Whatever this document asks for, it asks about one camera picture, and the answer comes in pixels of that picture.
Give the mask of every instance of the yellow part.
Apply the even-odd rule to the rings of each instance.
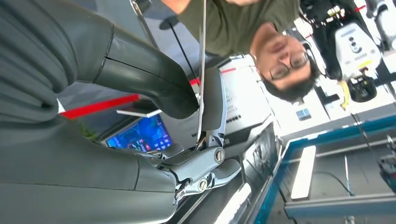
[[[358,69],[362,69],[362,68],[364,68],[364,67],[367,67],[367,65],[369,65],[369,64],[371,64],[371,63],[373,63],[373,60],[365,61],[365,62],[361,63],[361,64],[358,66]]]
[[[342,90],[344,91],[344,102],[340,106],[342,107],[342,109],[346,110],[347,106],[349,105],[349,99],[351,98],[347,82],[342,80],[339,81],[337,84],[340,85],[342,87]]]

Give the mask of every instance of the red stripe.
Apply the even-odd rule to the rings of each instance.
[[[358,13],[360,10],[364,9],[366,7],[366,5],[360,6],[355,8],[355,11]]]
[[[236,68],[225,69],[225,70],[222,70],[221,73],[224,74],[224,73],[235,71],[235,70],[236,70]]]
[[[195,84],[201,85],[201,80],[199,80],[199,78],[195,78],[190,81],[190,84],[191,85],[195,85]]]
[[[222,73],[227,73],[227,72],[231,72],[236,70],[236,68],[231,68],[231,69],[226,69],[223,70]],[[199,78],[193,79],[190,81],[191,85],[195,85],[195,84],[200,84],[200,80]],[[99,103],[95,103],[95,104],[90,104],[87,106],[82,106],[79,108],[75,108],[75,109],[71,109],[68,111],[65,111],[63,113],[61,113],[63,116],[69,118],[69,119],[77,119],[79,117],[88,115],[88,114],[92,114],[92,113],[96,113],[99,111],[103,111],[115,106],[120,106],[122,104],[127,104],[127,103],[132,103],[134,101],[137,101],[139,99],[139,95],[138,94],[132,94],[126,97],[120,97],[120,98],[116,98],[116,99],[110,99],[110,100],[106,100],[106,101],[102,101]]]

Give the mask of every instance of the man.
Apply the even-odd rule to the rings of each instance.
[[[198,40],[202,0],[162,1]],[[300,1],[227,1],[206,1],[206,51],[250,54],[268,92],[278,98],[294,102],[308,94],[319,70],[296,38],[282,35],[298,18]]]

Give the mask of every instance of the black hair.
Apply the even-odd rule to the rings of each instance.
[[[313,89],[315,79],[317,79],[321,74],[315,61],[310,56],[308,56],[308,59],[311,67],[311,75],[308,79],[285,90],[279,90],[274,84],[263,78],[262,81],[267,91],[272,95],[291,103],[294,103],[300,98],[306,96]]]

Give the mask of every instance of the computer monitor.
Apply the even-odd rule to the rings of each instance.
[[[107,138],[109,147],[130,148],[142,152],[163,151],[172,145],[160,115],[142,118],[124,131]]]

